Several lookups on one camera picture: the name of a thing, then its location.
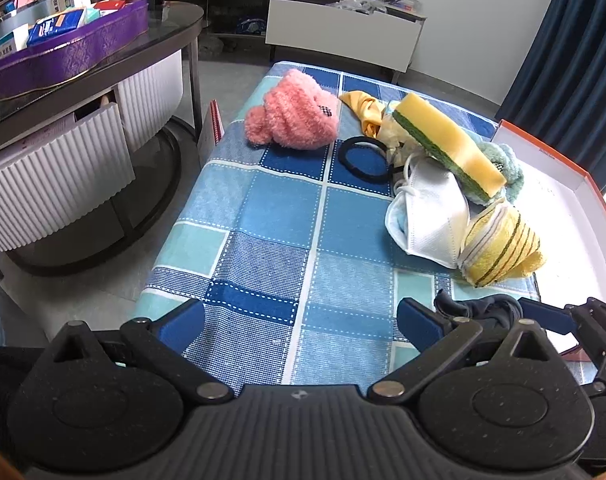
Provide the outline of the yellow green sponge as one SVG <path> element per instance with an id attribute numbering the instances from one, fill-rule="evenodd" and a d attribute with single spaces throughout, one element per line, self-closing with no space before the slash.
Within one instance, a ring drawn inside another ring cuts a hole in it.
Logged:
<path id="1" fill-rule="evenodd" d="M 504 175 L 471 136 L 417 94 L 408 93 L 396 105 L 392 117 L 457 178 L 472 202 L 488 205 L 506 185 Z"/>

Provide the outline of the yellow striped towel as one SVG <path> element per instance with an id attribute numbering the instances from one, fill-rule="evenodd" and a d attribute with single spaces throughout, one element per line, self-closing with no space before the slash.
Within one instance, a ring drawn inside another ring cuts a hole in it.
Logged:
<path id="1" fill-rule="evenodd" d="M 463 237 L 457 266 L 473 287 L 527 278 L 546 262 L 542 241 L 504 198 L 481 211 Z"/>

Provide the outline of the white tv cabinet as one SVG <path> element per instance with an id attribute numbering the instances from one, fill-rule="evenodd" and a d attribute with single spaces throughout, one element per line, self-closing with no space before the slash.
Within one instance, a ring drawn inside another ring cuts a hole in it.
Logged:
<path id="1" fill-rule="evenodd" d="M 373 0 L 176 0 L 204 10 L 204 31 L 377 66 L 393 82 L 413 62 L 427 20 Z"/>

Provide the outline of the light blue fluffy hat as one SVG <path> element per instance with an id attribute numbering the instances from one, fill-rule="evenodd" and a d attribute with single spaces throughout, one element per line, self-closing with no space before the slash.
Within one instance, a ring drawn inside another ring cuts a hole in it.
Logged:
<path id="1" fill-rule="evenodd" d="M 480 151 L 492 162 L 506 179 L 504 188 L 499 196 L 504 197 L 509 203 L 514 203 L 522 191 L 524 185 L 524 174 L 519 159 L 512 148 L 507 144 L 497 144 L 487 141 L 478 133 L 468 130 L 470 138 L 475 142 Z"/>

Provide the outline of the white face mask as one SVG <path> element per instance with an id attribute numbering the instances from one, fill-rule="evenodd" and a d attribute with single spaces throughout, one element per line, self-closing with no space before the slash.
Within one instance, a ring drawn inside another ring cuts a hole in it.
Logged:
<path id="1" fill-rule="evenodd" d="M 454 174 L 430 156 L 409 156 L 385 214 L 394 243 L 407 255 L 455 269 L 469 220 Z"/>

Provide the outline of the blue checkered tablecloth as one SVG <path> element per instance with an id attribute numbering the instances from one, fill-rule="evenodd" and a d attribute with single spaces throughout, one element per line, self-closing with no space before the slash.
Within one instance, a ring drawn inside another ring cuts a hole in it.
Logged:
<path id="1" fill-rule="evenodd" d="M 230 387 L 367 387 L 416 355 L 396 307 L 480 291 L 404 254 L 384 226 L 386 184 L 361 182 L 337 147 L 253 148 L 235 120 L 201 171 L 137 300 L 160 318 L 189 300 L 205 323 L 181 352 Z"/>

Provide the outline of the pink fluffy hat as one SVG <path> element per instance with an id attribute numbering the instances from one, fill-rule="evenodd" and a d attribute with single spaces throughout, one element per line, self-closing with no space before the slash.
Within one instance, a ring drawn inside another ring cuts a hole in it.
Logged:
<path id="1" fill-rule="evenodd" d="M 263 103 L 245 114 L 245 137 L 253 145 L 276 143 L 312 151 L 338 136 L 339 99 L 301 70 L 288 70 Z"/>

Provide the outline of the dark navy cloth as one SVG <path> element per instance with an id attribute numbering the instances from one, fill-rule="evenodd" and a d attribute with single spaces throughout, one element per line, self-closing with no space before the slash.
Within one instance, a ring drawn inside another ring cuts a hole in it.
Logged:
<path id="1" fill-rule="evenodd" d="M 435 296 L 434 308 L 453 327 L 470 320 L 480 324 L 484 330 L 510 330 L 524 318 L 519 301 L 505 294 L 455 300 L 441 289 Z"/>

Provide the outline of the dark blue curtain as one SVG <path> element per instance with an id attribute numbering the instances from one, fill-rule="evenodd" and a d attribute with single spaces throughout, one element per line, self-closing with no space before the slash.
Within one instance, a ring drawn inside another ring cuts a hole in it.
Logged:
<path id="1" fill-rule="evenodd" d="M 606 190 L 606 0 L 551 0 L 496 114 Z"/>

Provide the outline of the orange yellow scrunchie cloth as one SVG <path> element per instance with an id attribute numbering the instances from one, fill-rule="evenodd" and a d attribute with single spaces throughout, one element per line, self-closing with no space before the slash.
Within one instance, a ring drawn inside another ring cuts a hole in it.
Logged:
<path id="1" fill-rule="evenodd" d="M 359 120 L 361 133 L 368 138 L 375 138 L 387 114 L 387 104 L 361 90 L 344 92 L 339 99 Z"/>

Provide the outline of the white orange cardboard box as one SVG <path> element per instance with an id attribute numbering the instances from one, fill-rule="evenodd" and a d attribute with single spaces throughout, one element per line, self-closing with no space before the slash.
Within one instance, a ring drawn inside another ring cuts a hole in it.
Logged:
<path id="1" fill-rule="evenodd" d="M 542 302 L 606 303 L 606 202 L 591 175 L 510 122 L 498 124 L 493 141 L 510 146 L 523 170 L 516 208 L 542 239 L 546 263 L 535 273 Z"/>

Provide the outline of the purple tray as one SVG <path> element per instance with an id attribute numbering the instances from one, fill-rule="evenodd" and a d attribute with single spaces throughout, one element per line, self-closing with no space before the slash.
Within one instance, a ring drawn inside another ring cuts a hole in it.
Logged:
<path id="1" fill-rule="evenodd" d="M 0 59 L 0 101 L 53 88 L 82 75 L 148 30 L 147 0 Z"/>

